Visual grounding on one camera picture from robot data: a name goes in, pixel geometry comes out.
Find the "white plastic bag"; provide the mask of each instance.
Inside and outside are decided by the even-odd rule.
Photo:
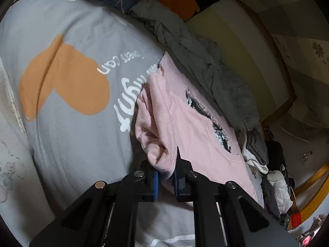
[[[290,199],[288,186],[283,174],[280,171],[270,171],[267,174],[267,178],[273,186],[274,196],[276,203],[278,204],[280,214],[286,213],[292,206],[293,202]]]

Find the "red string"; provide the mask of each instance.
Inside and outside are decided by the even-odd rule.
[[[292,214],[290,217],[292,228],[297,228],[302,223],[302,215],[300,212]]]

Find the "pink sleeve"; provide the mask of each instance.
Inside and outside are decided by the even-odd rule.
[[[175,170],[177,144],[167,107],[170,101],[161,78],[158,73],[151,74],[137,98],[135,134],[150,164],[166,180]]]

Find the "screw head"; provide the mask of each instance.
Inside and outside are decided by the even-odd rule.
[[[194,171],[189,171],[189,177],[198,177],[198,173]]]
[[[104,181],[98,181],[95,183],[95,188],[104,188],[105,182]]]
[[[235,189],[236,188],[236,182],[234,182],[234,181],[228,181],[228,182],[226,182],[226,185],[230,189]]]
[[[134,176],[136,176],[136,177],[143,177],[144,176],[144,172],[143,171],[136,171],[136,172],[134,172]]]

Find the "pink shirt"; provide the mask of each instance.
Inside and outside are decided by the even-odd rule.
[[[191,101],[208,117],[189,106]],[[233,129],[178,71],[168,53],[160,69],[148,77],[137,103],[136,137],[164,180],[175,169],[178,146],[181,158],[195,171],[211,181],[235,181],[257,200]],[[216,136],[214,124],[221,136]]]

